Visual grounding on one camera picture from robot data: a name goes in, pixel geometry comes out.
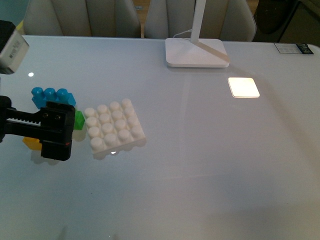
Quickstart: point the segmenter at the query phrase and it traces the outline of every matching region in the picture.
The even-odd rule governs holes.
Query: lamp stem
[[[205,7],[207,0],[196,0],[195,10],[192,23],[192,32],[190,42],[197,44],[199,42],[200,30],[202,25],[202,19],[204,17]]]

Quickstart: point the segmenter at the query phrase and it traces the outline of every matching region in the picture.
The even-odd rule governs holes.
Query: sticker
[[[314,54],[307,44],[274,43],[281,54]]]

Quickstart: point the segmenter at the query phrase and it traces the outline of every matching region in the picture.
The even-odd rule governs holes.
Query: desk lamp
[[[226,68],[230,60],[219,39],[199,39],[206,0],[197,0],[191,38],[167,38],[165,55],[168,66],[185,68]]]

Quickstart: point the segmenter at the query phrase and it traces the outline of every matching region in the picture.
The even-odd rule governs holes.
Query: green lego brick
[[[85,117],[82,114],[81,111],[75,111],[75,116],[74,116],[74,130],[82,130],[85,124]]]

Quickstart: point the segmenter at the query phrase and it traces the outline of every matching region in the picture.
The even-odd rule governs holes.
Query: chair backrest
[[[144,36],[166,39],[191,29],[195,4],[196,0],[151,0]],[[244,32],[236,36],[239,30]],[[252,41],[255,33],[256,24],[246,0],[206,0],[200,38]],[[190,37],[190,33],[179,37]]]
[[[140,38],[132,0],[30,0],[27,35]]]

